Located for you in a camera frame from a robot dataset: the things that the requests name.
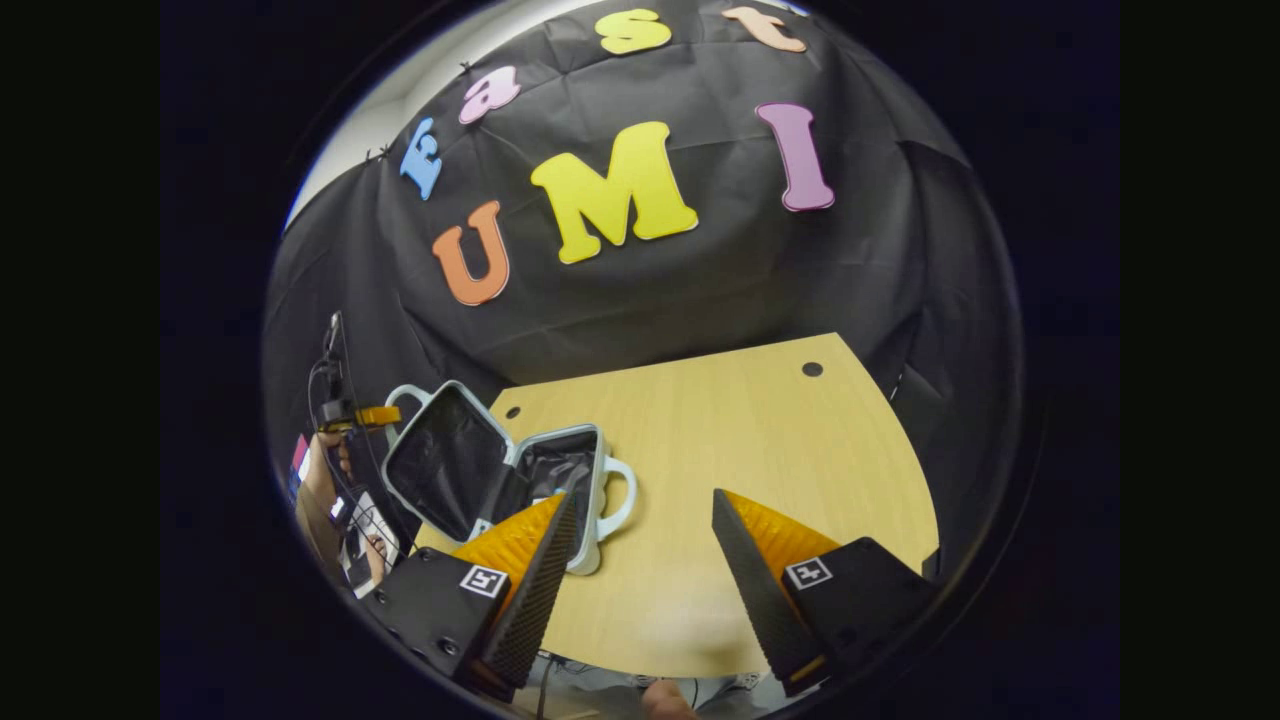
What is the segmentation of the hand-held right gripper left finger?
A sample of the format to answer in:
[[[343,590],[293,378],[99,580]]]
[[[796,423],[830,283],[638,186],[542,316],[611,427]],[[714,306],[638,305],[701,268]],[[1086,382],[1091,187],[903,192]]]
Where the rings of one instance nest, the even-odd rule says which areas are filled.
[[[572,495],[544,498],[453,553],[420,550],[360,603],[403,651],[509,702],[527,683],[575,539]]]

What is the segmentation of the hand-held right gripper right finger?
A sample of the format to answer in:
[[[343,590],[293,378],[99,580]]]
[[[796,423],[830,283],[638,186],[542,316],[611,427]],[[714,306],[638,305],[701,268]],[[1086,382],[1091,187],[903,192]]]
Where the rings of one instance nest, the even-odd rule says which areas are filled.
[[[840,544],[714,489],[712,528],[772,674],[788,697],[873,667],[938,588],[870,537]]]

